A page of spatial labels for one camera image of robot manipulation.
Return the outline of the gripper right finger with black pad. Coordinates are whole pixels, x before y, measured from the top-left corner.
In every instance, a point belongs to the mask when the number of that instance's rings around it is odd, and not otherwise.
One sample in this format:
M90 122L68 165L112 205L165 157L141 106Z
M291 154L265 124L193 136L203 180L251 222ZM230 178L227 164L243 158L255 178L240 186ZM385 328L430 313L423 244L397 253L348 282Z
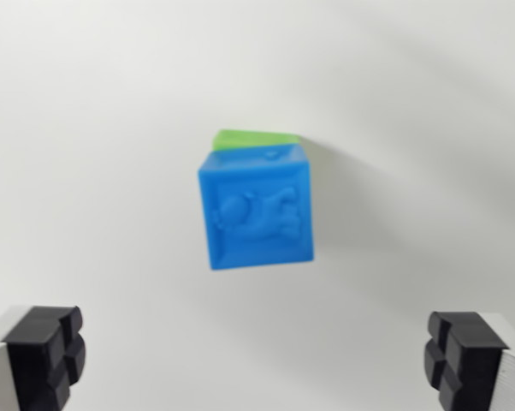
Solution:
M445 410L515 410L515 329L498 313L433 312L424 371Z

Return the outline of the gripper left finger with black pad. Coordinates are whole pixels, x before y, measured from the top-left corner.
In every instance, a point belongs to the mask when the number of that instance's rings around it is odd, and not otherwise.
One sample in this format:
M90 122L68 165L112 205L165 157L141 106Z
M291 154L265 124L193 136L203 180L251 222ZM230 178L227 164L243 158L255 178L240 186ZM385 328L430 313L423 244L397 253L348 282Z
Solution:
M64 409L86 362L77 307L13 306L0 316L0 410Z

